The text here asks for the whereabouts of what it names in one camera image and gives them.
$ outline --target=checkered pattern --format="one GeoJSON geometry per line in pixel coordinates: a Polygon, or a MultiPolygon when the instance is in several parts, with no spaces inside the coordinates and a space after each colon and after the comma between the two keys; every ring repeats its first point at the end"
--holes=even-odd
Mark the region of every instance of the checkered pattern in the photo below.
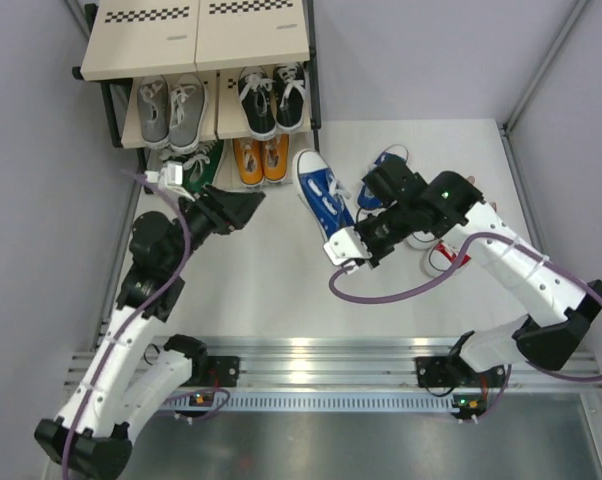
{"type": "Polygon", "coordinates": [[[106,12],[105,23],[123,23],[123,22],[154,22],[156,20],[170,20],[173,18],[188,18],[190,16],[190,6],[162,8],[161,10],[153,8],[152,10],[128,10],[119,12],[106,12]]]}
{"type": "Polygon", "coordinates": [[[210,4],[210,15],[219,13],[260,12],[294,6],[292,0],[243,0],[241,2],[221,2],[210,4]]]}

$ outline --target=green sneaker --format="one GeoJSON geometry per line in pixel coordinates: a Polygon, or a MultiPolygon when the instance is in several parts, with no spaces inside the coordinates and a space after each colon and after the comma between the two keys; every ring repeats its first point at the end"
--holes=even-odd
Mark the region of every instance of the green sneaker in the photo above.
{"type": "Polygon", "coordinates": [[[224,156],[225,142],[213,140],[201,142],[191,155],[180,157],[184,160],[183,186],[185,189],[195,194],[204,185],[214,183],[224,156]]]}

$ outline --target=blue sneaker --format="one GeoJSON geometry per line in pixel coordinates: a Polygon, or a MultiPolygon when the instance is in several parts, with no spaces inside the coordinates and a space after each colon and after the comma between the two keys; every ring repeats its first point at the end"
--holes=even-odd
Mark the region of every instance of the blue sneaker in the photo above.
{"type": "Polygon", "coordinates": [[[299,196],[316,218],[323,241],[338,230],[354,225],[344,197],[350,194],[334,177],[332,170],[314,150],[301,150],[292,161],[292,175],[299,196]]]}
{"type": "MultiPolygon", "coordinates": [[[[408,163],[408,149],[403,145],[398,144],[386,148],[370,166],[370,170],[381,165],[390,157],[398,157],[405,163],[408,163]]],[[[357,204],[362,210],[377,210],[382,207],[381,201],[372,195],[372,192],[365,185],[361,187],[361,191],[357,198],[357,204]]]]}

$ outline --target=gray sneaker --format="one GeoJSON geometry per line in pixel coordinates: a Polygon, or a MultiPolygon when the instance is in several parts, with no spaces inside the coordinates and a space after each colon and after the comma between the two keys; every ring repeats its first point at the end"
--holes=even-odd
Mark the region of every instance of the gray sneaker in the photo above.
{"type": "Polygon", "coordinates": [[[191,73],[182,75],[170,93],[170,144],[177,153],[196,150],[201,136],[203,117],[208,108],[208,90],[191,73]]]}
{"type": "Polygon", "coordinates": [[[141,136],[148,148],[165,148],[168,137],[168,82],[160,75],[144,77],[137,90],[141,136]]]}

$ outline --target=black metal frame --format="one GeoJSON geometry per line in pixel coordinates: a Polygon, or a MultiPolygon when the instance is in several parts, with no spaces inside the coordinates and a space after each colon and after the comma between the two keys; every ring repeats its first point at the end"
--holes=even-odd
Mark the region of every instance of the black metal frame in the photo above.
{"type": "MultiPolygon", "coordinates": [[[[310,109],[311,119],[310,126],[314,135],[314,148],[319,151],[319,132],[321,128],[321,99],[319,97],[319,75],[317,65],[317,48],[314,29],[314,0],[306,0],[308,13],[308,33],[310,47],[310,61],[307,62],[308,73],[310,76],[310,109]]],[[[84,13],[88,23],[88,29],[92,32],[94,22],[97,17],[98,6],[94,3],[85,5],[84,13]]],[[[72,76],[77,80],[85,80],[81,75],[81,67],[72,68],[72,76]]],[[[117,122],[117,116],[114,109],[114,100],[112,98],[112,87],[121,86],[125,89],[128,99],[132,92],[132,79],[120,78],[114,80],[103,80],[98,82],[101,85],[101,96],[103,97],[103,105],[105,107],[105,116],[108,121],[108,129],[110,130],[110,139],[114,148],[123,148],[121,143],[121,130],[117,122]]],[[[147,158],[145,149],[137,148],[137,160],[139,169],[145,171],[147,169],[147,158]]]]}

